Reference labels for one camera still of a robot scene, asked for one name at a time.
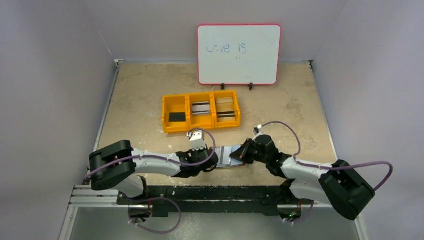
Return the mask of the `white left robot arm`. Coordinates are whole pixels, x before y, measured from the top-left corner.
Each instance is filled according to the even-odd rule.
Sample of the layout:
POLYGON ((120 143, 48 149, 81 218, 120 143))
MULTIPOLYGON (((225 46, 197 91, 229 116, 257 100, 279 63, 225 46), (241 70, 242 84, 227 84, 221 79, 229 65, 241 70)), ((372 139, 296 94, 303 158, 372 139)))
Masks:
POLYGON ((85 176, 94 191, 118 190, 138 205, 149 199, 147 181, 141 174, 158 174, 187 179, 210 172, 218 164, 215 149, 190 149, 172 154, 156 154, 133 148, 121 140, 89 155, 90 172, 85 176))

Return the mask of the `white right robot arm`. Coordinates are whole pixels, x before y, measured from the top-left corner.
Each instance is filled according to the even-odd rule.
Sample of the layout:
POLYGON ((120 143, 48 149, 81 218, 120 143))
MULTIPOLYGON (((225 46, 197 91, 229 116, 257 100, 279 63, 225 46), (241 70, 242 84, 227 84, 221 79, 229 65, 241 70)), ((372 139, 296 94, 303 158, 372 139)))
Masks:
POLYGON ((272 175, 288 180, 280 191, 284 202, 308 199, 328 204, 348 220, 355 220, 376 195, 346 161, 315 168, 312 162, 301 162, 279 151, 269 135, 248 138, 229 156, 244 164, 263 163, 272 175))

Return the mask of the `yellow three-compartment plastic bin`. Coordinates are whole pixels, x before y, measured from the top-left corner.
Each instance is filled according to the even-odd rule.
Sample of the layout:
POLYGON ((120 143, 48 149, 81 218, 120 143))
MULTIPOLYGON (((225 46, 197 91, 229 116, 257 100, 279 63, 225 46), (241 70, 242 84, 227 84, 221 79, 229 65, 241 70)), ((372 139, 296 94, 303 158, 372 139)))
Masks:
POLYGON ((241 126, 241 109, 234 90, 222 90, 162 98, 162 128, 166 134, 241 126))

